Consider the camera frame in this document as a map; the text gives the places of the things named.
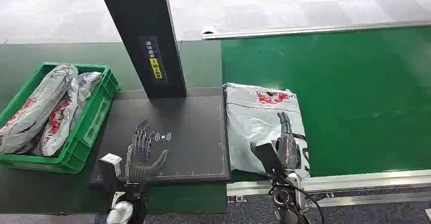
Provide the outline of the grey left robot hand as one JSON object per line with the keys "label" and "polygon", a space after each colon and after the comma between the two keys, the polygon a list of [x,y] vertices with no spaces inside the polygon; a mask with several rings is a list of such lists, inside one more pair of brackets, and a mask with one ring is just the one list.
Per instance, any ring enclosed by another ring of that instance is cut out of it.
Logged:
{"label": "grey left robot hand", "polygon": [[131,144],[128,146],[125,176],[130,183],[149,183],[153,181],[159,175],[167,159],[169,150],[165,149],[154,163],[150,161],[150,147],[154,131],[149,130],[148,127],[148,120],[141,120],[135,128]]}

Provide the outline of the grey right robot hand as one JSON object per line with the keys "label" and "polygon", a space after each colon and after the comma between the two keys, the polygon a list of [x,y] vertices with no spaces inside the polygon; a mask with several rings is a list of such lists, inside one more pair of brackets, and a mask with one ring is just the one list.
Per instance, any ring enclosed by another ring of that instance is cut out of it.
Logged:
{"label": "grey right robot hand", "polygon": [[300,158],[299,147],[292,133],[291,123],[286,112],[278,112],[281,133],[275,143],[257,145],[250,142],[252,153],[262,163],[265,173],[281,182],[290,172],[294,172]]}

